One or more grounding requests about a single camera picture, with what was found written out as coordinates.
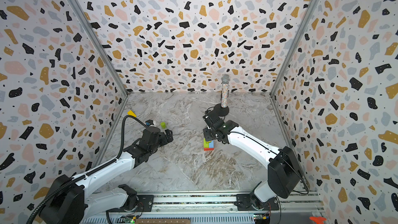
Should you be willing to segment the lime green block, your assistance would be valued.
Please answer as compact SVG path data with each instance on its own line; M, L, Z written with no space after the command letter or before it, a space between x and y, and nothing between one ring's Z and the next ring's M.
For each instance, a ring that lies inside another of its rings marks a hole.
M206 141L204 140L203 144L204 144L204 148L209 148L209 142L206 142Z

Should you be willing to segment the yellow rectangular block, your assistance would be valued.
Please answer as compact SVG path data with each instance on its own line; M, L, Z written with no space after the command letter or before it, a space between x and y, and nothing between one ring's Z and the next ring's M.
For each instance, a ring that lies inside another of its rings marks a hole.
M129 116L137 117L137 115L132 110L128 111L127 114Z

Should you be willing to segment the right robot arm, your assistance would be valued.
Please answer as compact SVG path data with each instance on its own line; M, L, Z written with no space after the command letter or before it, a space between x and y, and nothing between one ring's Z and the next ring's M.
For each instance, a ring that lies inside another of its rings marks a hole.
M303 178L298 160L289 147L270 145L245 131L238 123L220 118L215 110L207 110L203 119L207 125L205 140L217 140L233 145L251 155L267 168L267 181L252 191L255 201L264 203L271 198L288 198Z

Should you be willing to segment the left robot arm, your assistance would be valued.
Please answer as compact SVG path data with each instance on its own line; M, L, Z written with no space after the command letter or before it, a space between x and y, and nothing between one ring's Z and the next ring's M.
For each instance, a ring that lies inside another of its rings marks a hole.
M147 162L160 147L173 140L169 129L146 128L140 139L122 150L120 157L73 177L58 177L35 212L47 224L78 224L111 209L142 211L144 204L137 191L126 184L99 194L96 191L115 177Z

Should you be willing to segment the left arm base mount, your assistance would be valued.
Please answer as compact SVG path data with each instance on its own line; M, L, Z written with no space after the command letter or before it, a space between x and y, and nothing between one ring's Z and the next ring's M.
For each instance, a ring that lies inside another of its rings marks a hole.
M128 197L127 201L119 208L112 208L111 213L145 213L151 212L154 203L154 195L137 195Z

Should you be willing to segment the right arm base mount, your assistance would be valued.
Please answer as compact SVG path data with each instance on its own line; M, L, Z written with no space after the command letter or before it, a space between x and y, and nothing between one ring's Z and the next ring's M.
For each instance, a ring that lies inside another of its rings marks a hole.
M234 203L239 211L277 211L279 204L276 198L271 198L266 202L259 200L254 193L237 194Z

